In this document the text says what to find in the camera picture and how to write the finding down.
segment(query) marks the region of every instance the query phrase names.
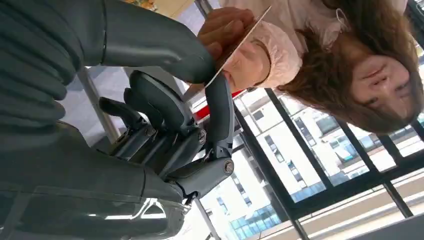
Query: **pink sleeve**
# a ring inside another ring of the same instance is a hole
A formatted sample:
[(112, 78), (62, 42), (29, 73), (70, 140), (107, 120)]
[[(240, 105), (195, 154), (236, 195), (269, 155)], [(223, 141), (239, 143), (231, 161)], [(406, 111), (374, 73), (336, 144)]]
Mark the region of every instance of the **pink sleeve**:
[(393, 7), (401, 13), (405, 12), (407, 9), (408, 0), (390, 0), (393, 4)]
[(287, 33), (271, 23), (262, 22), (252, 37), (265, 45), (271, 63), (268, 77), (258, 87), (274, 88), (292, 81), (302, 66), (302, 59)]

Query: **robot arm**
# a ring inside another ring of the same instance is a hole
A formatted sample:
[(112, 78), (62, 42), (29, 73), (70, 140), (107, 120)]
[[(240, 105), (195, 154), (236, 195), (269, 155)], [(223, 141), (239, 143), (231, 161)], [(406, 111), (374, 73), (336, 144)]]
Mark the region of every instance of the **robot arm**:
[[(82, 66), (160, 66), (190, 83), (215, 73), (187, 27), (118, 0), (4, 0), (0, 10), (0, 100), (9, 103), (0, 106), (0, 137), (9, 139), (0, 151), (54, 141), (49, 127), (65, 115), (55, 100), (65, 98), (65, 85)], [(222, 83), (206, 90), (217, 128), (208, 142), (231, 144), (227, 91)]]

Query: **metal screw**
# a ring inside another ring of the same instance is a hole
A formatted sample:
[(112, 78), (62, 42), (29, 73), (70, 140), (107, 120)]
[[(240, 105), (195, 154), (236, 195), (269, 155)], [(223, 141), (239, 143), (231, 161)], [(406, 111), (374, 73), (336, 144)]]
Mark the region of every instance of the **metal screw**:
[(234, 171), (234, 162), (232, 160), (228, 160), (224, 163), (224, 172), (226, 174), (232, 174)]
[(156, 133), (156, 130), (152, 126), (147, 126), (144, 133), (146, 134), (146, 136), (150, 137)]
[(198, 140), (200, 144), (204, 144), (206, 142), (206, 131), (204, 129), (200, 129), (198, 133)]

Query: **woman's hand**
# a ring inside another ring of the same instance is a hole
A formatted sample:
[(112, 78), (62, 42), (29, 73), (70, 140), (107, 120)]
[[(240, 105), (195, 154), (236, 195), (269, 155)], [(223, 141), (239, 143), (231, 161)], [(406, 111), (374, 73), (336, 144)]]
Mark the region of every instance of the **woman's hand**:
[(197, 37), (219, 59), (223, 50), (238, 41), (255, 17), (250, 10), (224, 7), (210, 12)]

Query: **building window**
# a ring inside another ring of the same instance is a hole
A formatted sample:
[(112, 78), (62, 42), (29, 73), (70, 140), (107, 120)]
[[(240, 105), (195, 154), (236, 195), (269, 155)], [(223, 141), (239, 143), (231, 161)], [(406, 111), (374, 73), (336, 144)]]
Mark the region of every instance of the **building window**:
[(319, 130), (321, 130), (322, 135), (326, 135), (339, 128), (339, 124), (334, 117), (325, 113), (322, 113), (322, 115), (315, 119), (315, 121)]
[(299, 128), (300, 132), (303, 134), (304, 138), (306, 139), (306, 142), (309, 144), (310, 147), (315, 146), (317, 143), (314, 140), (314, 137), (312, 136), (311, 132), (309, 132), (308, 128), (302, 121), (300, 117), (296, 118), (294, 120), (297, 127)]
[(275, 157), (277, 158), (277, 160), (280, 163), (286, 163), (288, 165), (288, 168), (291, 170), (291, 173), (293, 174), (294, 178), (296, 179), (297, 183), (299, 183), (299, 186), (303, 189), (306, 188), (307, 185), (303, 179), (303, 177), (301, 176), (300, 172), (298, 171), (298, 169), (296, 168), (295, 164), (293, 163), (292, 160), (286, 161), (283, 158), (283, 155), (281, 154), (281, 152), (277, 149), (276, 144), (274, 143), (273, 139), (268, 135), (265, 136), (265, 141), (266, 143), (268, 143), (269, 147), (271, 148), (272, 152), (274, 153)]
[(231, 222), (231, 227), (237, 234), (239, 240), (244, 240), (269, 228), (272, 228), (282, 221), (277, 216), (271, 205), (256, 210), (249, 217), (243, 216)]
[(256, 121), (258, 121), (258, 120), (260, 120), (261, 118), (263, 118), (263, 117), (264, 117), (264, 114), (262, 113), (262, 111), (261, 111), (261, 110), (259, 110), (259, 111), (255, 112), (255, 113), (253, 113), (252, 115), (253, 115), (253, 118), (254, 118)]
[(280, 150), (278, 150), (277, 145), (274, 143), (273, 139), (268, 135), (265, 136), (265, 141), (271, 148), (271, 151), (274, 153), (275, 157), (277, 158), (278, 162), (282, 163), (284, 162), (283, 155), (281, 154)]
[(221, 206), (221, 209), (222, 209), (222, 211), (224, 212), (224, 214), (225, 214), (225, 215), (228, 215), (228, 214), (229, 214), (229, 212), (228, 212), (228, 208), (227, 208), (227, 206), (225, 205), (225, 203), (224, 203), (223, 199), (219, 196), (219, 197), (217, 197), (217, 198), (216, 198), (216, 200), (218, 201), (218, 204)]
[(240, 183), (240, 180), (237, 178), (237, 175), (233, 173), (231, 175), (232, 181), (234, 182), (235, 186), (237, 187), (238, 191), (241, 194), (241, 197), (244, 199), (244, 202), (248, 207), (252, 205), (252, 201), (249, 198), (248, 194), (246, 193), (245, 189), (243, 188), (242, 184)]

